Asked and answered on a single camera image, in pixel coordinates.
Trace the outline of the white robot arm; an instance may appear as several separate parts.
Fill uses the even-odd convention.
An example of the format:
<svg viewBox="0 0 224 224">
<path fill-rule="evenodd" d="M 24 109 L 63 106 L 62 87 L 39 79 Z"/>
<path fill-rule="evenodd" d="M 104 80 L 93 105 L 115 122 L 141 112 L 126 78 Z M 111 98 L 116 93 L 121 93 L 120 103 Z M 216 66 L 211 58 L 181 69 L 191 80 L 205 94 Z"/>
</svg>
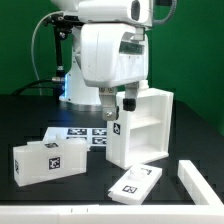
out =
<svg viewBox="0 0 224 224">
<path fill-rule="evenodd" d="M 171 0 L 163 19 L 154 17 L 155 0 L 51 0 L 71 26 L 71 70 L 65 76 L 64 103 L 79 110 L 100 108 L 116 120 L 117 88 L 125 87 L 123 108 L 133 111 L 139 82 L 148 75 L 146 32 L 168 22 L 178 0 Z"/>
</svg>

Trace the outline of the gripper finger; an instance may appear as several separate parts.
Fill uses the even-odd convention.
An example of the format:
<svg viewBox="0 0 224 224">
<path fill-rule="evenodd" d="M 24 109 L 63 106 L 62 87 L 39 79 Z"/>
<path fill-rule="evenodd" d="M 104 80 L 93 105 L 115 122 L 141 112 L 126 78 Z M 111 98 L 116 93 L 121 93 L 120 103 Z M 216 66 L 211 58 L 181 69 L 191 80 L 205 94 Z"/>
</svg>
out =
<svg viewBox="0 0 224 224">
<path fill-rule="evenodd" d="M 136 109 L 136 99 L 138 95 L 139 83 L 129 83 L 125 85 L 125 97 L 123 99 L 123 109 L 133 112 Z"/>
<path fill-rule="evenodd" d="M 119 107 L 117 106 L 117 88 L 101 87 L 99 98 L 102 106 L 102 118 L 106 121 L 114 121 L 119 117 Z"/>
</svg>

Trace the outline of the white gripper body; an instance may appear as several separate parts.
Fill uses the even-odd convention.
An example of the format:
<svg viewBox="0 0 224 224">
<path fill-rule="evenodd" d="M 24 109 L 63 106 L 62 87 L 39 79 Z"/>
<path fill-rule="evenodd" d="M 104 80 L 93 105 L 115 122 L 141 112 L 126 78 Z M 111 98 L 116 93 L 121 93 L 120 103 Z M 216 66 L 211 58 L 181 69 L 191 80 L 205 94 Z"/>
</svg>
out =
<svg viewBox="0 0 224 224">
<path fill-rule="evenodd" d="M 124 23 L 85 24 L 80 44 L 87 86 L 116 87 L 147 78 L 148 38 L 143 28 Z"/>
</svg>

